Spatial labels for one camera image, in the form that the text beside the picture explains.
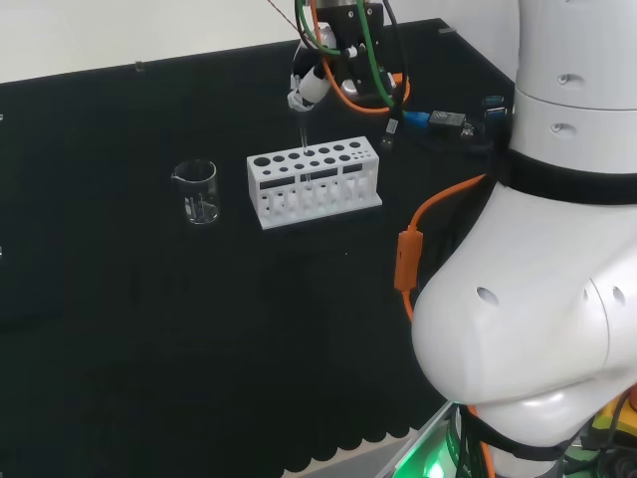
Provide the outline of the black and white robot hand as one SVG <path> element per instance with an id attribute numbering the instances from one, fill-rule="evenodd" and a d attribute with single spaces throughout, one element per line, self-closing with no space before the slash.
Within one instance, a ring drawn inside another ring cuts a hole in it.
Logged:
<path id="1" fill-rule="evenodd" d="M 393 73 L 381 60 L 387 1 L 295 1 L 300 36 L 293 56 L 288 106 L 308 113 L 334 93 L 363 115 L 389 115 L 410 95 L 406 64 Z"/>

